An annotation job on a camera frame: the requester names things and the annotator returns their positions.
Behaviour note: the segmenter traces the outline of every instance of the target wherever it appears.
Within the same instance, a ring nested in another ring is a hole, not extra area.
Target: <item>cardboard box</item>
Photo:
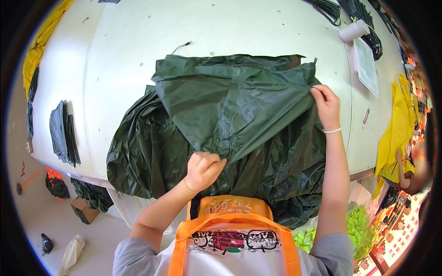
[[[72,200],[71,207],[84,224],[91,224],[100,213],[99,210],[90,209],[89,202],[81,197]]]

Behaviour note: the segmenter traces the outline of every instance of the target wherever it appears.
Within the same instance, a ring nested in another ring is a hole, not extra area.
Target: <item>orange apron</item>
[[[187,221],[180,223],[176,231],[175,248],[169,266],[169,276],[183,275],[187,239],[196,231],[216,223],[237,223],[238,227],[236,229],[245,229],[244,227],[247,226],[244,225],[250,227],[250,224],[253,224],[257,227],[280,230],[286,261],[286,275],[301,276],[292,232],[289,228],[273,221],[272,212],[263,200],[233,195],[204,197],[199,202],[196,211],[197,218],[192,220],[190,220],[191,208],[191,202],[189,202]]]

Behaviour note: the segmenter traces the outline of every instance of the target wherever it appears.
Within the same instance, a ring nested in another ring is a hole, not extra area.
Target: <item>white table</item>
[[[362,1],[374,17],[384,49],[376,61],[379,99],[359,82],[349,46],[338,37],[339,28],[300,0],[118,4],[76,0],[53,32],[41,61],[33,157],[84,178],[102,179],[101,185],[108,186],[103,181],[107,180],[107,152],[124,113],[144,94],[146,84],[153,84],[155,61],[192,41],[176,54],[301,54],[306,56],[303,62],[317,57],[316,77],[341,98],[350,173],[372,168],[378,140],[391,117],[391,82],[403,69],[396,38],[370,4]],[[65,99],[72,101],[80,152],[81,165],[75,169],[57,159],[49,133],[50,112]],[[370,115],[363,125],[368,107]]]

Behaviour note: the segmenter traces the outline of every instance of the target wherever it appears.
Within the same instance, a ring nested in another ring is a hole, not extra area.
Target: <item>lime green fabric pile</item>
[[[372,225],[370,228],[367,228],[369,223],[370,221],[367,218],[367,211],[364,206],[357,207],[347,215],[348,237],[353,244],[353,257],[355,261],[367,256],[377,241],[377,227]],[[295,245],[310,253],[315,234],[316,227],[300,231],[293,236]]]

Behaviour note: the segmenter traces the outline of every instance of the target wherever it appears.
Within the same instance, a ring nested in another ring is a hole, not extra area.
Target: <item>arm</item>
[[[325,131],[338,129],[339,98],[325,85],[310,90],[315,98],[318,115]],[[347,209],[350,197],[350,174],[340,131],[326,134],[326,159],[322,202],[319,208],[315,242],[323,236],[347,232]]]
[[[212,185],[226,165],[217,154],[196,152],[187,164],[187,176],[177,186],[146,207],[129,237],[144,238],[159,251],[164,231],[179,211],[199,192]]]
[[[396,160],[397,160],[397,169],[399,173],[399,186],[401,186],[401,188],[406,189],[410,186],[411,179],[405,178],[404,170],[402,169],[402,154],[399,148],[397,148],[396,150]]]

